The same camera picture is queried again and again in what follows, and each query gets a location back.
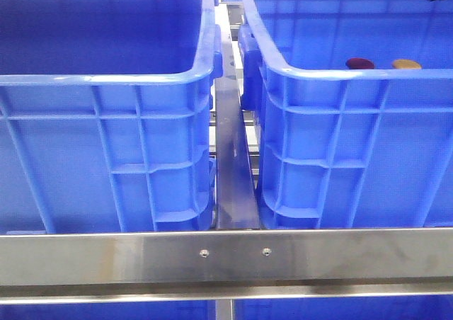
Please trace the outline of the yellow mushroom push button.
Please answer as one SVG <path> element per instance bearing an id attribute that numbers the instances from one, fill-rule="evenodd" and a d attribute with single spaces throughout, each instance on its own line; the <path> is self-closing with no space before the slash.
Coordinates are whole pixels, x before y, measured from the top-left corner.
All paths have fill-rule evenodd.
<path id="1" fill-rule="evenodd" d="M 412 59 L 395 59 L 391 65 L 394 69 L 422 69 L 421 64 Z"/>

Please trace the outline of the red mushroom push button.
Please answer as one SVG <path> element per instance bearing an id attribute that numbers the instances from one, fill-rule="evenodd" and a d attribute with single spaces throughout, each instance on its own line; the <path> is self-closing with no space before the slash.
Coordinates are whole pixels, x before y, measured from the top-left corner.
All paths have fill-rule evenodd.
<path id="1" fill-rule="evenodd" d="M 348 69 L 374 69 L 374 62 L 361 57 L 351 57 L 345 62 Z"/>

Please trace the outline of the right blue plastic bin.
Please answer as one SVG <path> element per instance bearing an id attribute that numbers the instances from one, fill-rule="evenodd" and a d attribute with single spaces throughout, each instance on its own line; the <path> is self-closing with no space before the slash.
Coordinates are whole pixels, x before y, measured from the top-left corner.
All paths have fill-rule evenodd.
<path id="1" fill-rule="evenodd" d="M 262 224 L 451 226 L 452 1 L 242 2 Z M 348 69 L 351 57 L 375 68 Z"/>

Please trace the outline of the blue plastic bin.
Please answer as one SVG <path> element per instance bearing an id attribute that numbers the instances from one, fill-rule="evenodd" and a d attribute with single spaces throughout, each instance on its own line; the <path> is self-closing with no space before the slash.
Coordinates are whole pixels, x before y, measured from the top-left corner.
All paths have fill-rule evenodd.
<path id="1" fill-rule="evenodd" d="M 203 231 L 214 0 L 1 0 L 1 233 Z"/>
<path id="2" fill-rule="evenodd" d="M 451 226 L 452 1 L 242 2 L 262 224 Z M 348 69 L 351 57 L 375 68 Z"/>

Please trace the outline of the left blue plastic bin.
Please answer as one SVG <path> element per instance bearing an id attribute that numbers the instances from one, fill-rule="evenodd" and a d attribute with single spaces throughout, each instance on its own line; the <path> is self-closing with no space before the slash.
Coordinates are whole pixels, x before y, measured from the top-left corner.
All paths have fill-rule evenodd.
<path id="1" fill-rule="evenodd" d="M 1 233 L 203 231 L 214 0 L 1 0 Z"/>

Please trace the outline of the stainless steel rack frame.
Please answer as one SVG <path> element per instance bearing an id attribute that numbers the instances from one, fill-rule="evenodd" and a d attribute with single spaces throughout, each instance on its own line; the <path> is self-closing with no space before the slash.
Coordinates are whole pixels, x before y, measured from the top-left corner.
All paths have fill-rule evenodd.
<path id="1" fill-rule="evenodd" d="M 2 304 L 452 293 L 452 230 L 263 230 L 254 195 L 255 128 L 239 103 L 243 9 L 220 4 L 224 74 L 215 81 L 217 209 L 208 232 L 3 236 Z"/>

